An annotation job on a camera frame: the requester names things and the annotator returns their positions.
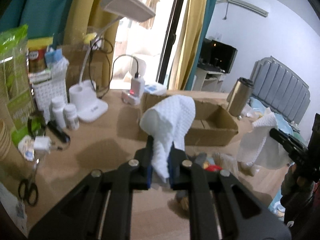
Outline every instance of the desk lamp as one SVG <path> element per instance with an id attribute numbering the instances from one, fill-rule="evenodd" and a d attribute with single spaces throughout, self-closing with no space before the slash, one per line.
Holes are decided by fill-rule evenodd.
<path id="1" fill-rule="evenodd" d="M 118 17 L 98 31 L 98 34 L 92 40 L 92 44 L 98 41 L 108 28 L 124 17 L 136 22 L 145 22 L 156 15 L 151 8 L 139 0 L 102 0 L 100 6 L 104 11 L 116 14 Z M 108 110 L 108 104 L 97 98 L 91 82 L 88 80 L 82 82 L 90 50 L 91 48 L 88 47 L 82 64 L 79 83 L 69 89 L 70 103 L 76 105 L 78 116 L 84 122 L 93 122 Z"/>

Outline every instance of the bed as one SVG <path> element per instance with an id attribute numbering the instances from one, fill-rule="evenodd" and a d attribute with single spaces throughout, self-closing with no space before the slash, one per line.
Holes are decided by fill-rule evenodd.
<path id="1" fill-rule="evenodd" d="M 288 123 L 300 123 L 310 103 L 310 92 L 296 73 L 274 57 L 266 57 L 256 63 L 251 80 L 254 98 Z"/>

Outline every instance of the white basket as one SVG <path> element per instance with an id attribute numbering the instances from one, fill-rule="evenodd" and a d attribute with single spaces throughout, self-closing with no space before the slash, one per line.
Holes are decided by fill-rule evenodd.
<path id="1" fill-rule="evenodd" d="M 32 85 L 35 93 L 38 109 L 44 111 L 44 119 L 50 121 L 51 100 L 57 96 L 63 96 L 65 103 L 68 103 L 66 79 L 53 79 L 37 85 Z"/>

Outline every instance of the wall-mounted air conditioner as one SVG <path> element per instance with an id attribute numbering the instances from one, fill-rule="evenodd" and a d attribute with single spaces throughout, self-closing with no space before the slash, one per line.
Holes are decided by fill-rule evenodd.
<path id="1" fill-rule="evenodd" d="M 270 12 L 270 5 L 264 0 L 228 0 L 228 2 L 254 11 L 264 17 L 267 17 Z"/>

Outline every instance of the scissors handle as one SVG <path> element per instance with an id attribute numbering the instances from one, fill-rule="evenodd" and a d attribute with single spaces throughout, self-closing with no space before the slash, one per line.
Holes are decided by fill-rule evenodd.
<path id="1" fill-rule="evenodd" d="M 31 201 L 31 195 L 35 195 L 33 201 Z M 29 181 L 27 179 L 23 179 L 18 187 L 18 196 L 21 200 L 25 200 L 30 206 L 34 207 L 38 203 L 39 193 L 38 187 L 35 183 L 31 183 L 29 185 Z"/>

